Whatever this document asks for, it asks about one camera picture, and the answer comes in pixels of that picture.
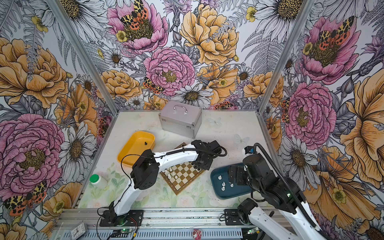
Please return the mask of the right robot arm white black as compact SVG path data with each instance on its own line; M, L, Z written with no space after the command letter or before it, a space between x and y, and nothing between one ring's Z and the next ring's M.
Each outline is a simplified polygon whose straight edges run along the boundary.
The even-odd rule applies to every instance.
M258 205L252 198L245 199L237 207L237 217L243 225L254 225L273 240L326 240L309 209L305 196L291 179L276 176L268 163L269 157L247 152L243 168L236 179L244 179L254 192L261 194L261 202L277 209L294 229L290 232Z

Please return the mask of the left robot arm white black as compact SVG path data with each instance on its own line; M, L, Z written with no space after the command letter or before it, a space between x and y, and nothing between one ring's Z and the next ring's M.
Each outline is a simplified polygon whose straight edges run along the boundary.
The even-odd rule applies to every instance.
M142 191L151 188L158 174L175 165L189 162L194 168L209 170L213 160L227 156L228 151L217 141L205 143L195 140L190 144L167 152L153 152L148 149L138 157L128 175L129 182L123 193L110 203L102 217L108 224L115 224L118 218L126 216Z

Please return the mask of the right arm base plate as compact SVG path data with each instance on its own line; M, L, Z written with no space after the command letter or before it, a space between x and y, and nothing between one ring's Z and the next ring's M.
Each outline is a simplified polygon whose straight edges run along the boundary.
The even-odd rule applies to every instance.
M246 226L250 224L246 214L238 209L224 209L224 221L226 226Z

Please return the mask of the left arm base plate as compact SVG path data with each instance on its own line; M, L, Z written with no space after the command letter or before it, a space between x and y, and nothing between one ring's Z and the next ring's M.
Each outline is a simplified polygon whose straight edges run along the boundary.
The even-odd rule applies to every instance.
M113 211L104 211L99 225L101 227L140 227L144 211L130 210L127 214L117 216Z

